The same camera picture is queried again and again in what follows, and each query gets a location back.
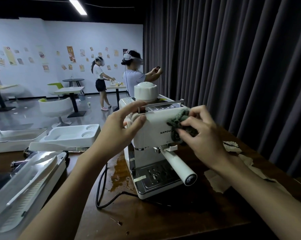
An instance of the fluorescent light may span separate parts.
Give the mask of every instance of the fluorescent light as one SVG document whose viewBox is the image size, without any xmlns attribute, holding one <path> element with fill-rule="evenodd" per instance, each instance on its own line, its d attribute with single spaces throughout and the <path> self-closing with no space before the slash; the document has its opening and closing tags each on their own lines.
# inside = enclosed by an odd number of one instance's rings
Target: fluorescent light
<svg viewBox="0 0 301 240">
<path fill-rule="evenodd" d="M 87 15 L 84 8 L 81 6 L 78 0 L 69 0 L 71 4 L 76 8 L 80 15 Z"/>
</svg>

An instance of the white t-shirt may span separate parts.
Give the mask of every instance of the white t-shirt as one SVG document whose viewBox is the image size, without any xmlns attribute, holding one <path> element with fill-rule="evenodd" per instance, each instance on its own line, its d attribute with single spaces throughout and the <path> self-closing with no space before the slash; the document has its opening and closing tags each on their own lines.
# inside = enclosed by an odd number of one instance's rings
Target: white t-shirt
<svg viewBox="0 0 301 240">
<path fill-rule="evenodd" d="M 145 78 L 146 74 L 141 73 L 140 71 L 126 69 L 126 71 L 123 74 L 123 80 L 127 87 L 129 96 L 134 96 L 134 86 L 145 81 Z"/>
<path fill-rule="evenodd" d="M 103 75 L 102 75 L 103 70 L 100 68 L 100 66 L 94 65 L 94 67 L 92 68 L 92 72 L 93 72 L 93 74 L 94 74 L 96 80 L 97 80 L 97 79 L 101 79 L 101 80 L 104 79 L 104 77 L 103 77 Z"/>
</svg>

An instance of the black shorts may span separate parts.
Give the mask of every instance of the black shorts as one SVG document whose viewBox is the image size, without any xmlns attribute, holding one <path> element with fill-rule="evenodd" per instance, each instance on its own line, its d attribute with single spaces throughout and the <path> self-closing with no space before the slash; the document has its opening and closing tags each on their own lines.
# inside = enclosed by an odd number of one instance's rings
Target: black shorts
<svg viewBox="0 0 301 240">
<path fill-rule="evenodd" d="M 103 92 L 106 90 L 105 80 L 97 79 L 95 86 L 98 92 Z"/>
</svg>

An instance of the white espresso machine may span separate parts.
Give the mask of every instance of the white espresso machine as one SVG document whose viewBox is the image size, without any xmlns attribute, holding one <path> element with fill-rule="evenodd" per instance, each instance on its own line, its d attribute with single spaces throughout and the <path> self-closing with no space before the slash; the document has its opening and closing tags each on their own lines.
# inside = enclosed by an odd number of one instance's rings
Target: white espresso machine
<svg viewBox="0 0 301 240">
<path fill-rule="evenodd" d="M 150 82 L 142 82 L 135 86 L 135 96 L 137 98 L 121 99 L 119 108 L 136 100 L 150 103 L 143 106 L 139 112 L 131 113 L 125 118 L 127 127 L 140 115 L 147 118 L 132 143 L 124 149 L 138 197 L 145 199 L 181 184 L 192 185 L 197 175 L 174 153 L 177 145 L 171 146 L 171 127 L 166 123 L 182 110 L 188 109 L 181 105 L 184 100 L 173 101 L 158 95 L 157 86 Z"/>
</svg>

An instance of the white wall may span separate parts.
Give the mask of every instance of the white wall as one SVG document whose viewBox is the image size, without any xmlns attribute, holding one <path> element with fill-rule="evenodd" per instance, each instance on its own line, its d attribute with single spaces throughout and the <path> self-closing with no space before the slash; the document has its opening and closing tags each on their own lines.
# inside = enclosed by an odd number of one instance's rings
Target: white wall
<svg viewBox="0 0 301 240">
<path fill-rule="evenodd" d="M 5 67 L 0 66 L 0 80 L 3 84 L 23 86 L 26 93 L 22 97 L 51 96 L 47 93 L 47 84 L 62 82 L 71 76 L 85 79 L 81 83 L 86 93 L 97 92 L 90 70 L 93 60 L 91 54 L 98 56 L 98 52 L 102 52 L 105 60 L 103 71 L 121 82 L 124 72 L 124 66 L 120 64 L 123 49 L 136 50 L 142 56 L 142 37 L 143 27 L 140 24 L 43 21 L 39 18 L 0 19 L 0 50 L 3 51 L 4 46 L 19 50 L 18 54 L 13 52 L 15 59 L 22 58 L 24 62 L 24 65 L 18 62 L 17 65 L 10 65 L 6 55 L 0 55 L 5 59 Z M 36 45 L 44 47 L 50 72 L 44 72 Z M 70 62 L 67 46 L 73 47 L 76 63 Z M 85 57 L 80 56 L 80 49 L 85 50 Z M 119 56 L 114 56 L 114 50 L 118 50 Z M 32 57 L 35 63 L 31 64 L 28 57 Z M 68 64 L 73 65 L 73 70 L 68 69 Z M 80 72 L 79 65 L 84 65 L 84 72 Z M 107 65 L 111 66 L 111 70 L 107 70 Z"/>
</svg>

